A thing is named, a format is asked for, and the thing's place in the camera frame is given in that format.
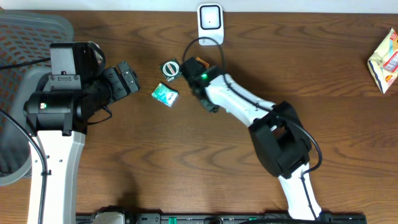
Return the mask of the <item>orange small snack box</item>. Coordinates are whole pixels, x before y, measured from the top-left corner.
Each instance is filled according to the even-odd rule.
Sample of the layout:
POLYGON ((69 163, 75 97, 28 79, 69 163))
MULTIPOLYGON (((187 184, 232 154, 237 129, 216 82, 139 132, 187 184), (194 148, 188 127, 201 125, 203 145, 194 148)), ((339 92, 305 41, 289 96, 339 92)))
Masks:
POLYGON ((200 62, 205 68, 209 68, 209 66, 210 66, 206 61, 204 61, 200 57, 197 57, 196 61, 200 62))

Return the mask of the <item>teal small snack packet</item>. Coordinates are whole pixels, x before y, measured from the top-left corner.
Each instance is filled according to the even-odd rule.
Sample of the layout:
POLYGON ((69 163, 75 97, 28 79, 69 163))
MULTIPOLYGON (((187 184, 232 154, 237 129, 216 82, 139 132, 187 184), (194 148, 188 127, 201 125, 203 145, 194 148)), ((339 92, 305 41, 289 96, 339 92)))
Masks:
POLYGON ((163 83, 159 83, 151 95, 154 99, 168 107, 172 107, 179 97, 178 91, 169 88, 163 83))

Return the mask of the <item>dark green round-label box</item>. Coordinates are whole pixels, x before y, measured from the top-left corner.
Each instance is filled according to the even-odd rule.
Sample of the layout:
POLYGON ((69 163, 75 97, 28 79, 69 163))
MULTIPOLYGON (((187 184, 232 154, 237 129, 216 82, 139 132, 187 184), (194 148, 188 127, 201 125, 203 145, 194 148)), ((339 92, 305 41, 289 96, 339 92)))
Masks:
POLYGON ((182 76, 180 63, 176 58, 160 64, 159 69, 168 82, 172 82, 182 76))

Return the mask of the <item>yellow snack chip bag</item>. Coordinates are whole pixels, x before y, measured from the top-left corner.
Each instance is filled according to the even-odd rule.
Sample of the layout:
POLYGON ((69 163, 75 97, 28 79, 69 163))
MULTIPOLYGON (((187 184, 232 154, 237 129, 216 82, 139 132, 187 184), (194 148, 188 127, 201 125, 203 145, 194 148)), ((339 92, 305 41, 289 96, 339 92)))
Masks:
POLYGON ((397 32, 393 28, 369 57, 367 64, 376 86, 385 94, 397 79, 397 32))

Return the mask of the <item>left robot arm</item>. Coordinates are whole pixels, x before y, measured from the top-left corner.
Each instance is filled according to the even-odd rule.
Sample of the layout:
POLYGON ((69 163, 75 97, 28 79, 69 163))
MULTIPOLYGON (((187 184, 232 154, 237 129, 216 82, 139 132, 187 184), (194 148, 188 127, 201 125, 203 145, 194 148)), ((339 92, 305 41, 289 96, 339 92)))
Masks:
POLYGON ((51 71, 24 104, 32 158, 28 223, 75 223, 80 157, 90 118, 140 90, 125 61, 106 66, 94 42, 50 45, 51 71))

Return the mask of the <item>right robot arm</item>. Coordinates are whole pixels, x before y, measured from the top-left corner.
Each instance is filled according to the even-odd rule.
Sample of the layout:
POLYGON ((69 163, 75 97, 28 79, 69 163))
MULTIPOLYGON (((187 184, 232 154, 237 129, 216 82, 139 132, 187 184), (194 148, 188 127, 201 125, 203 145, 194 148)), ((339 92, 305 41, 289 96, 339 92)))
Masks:
POLYGON ((208 111, 215 113, 223 108, 248 128, 259 162, 282 186, 289 215, 318 220, 322 209, 309 178, 309 152, 315 140, 304 130, 294 107, 286 101, 275 104, 263 100, 219 66, 207 68, 190 58, 180 69, 193 95, 208 111))

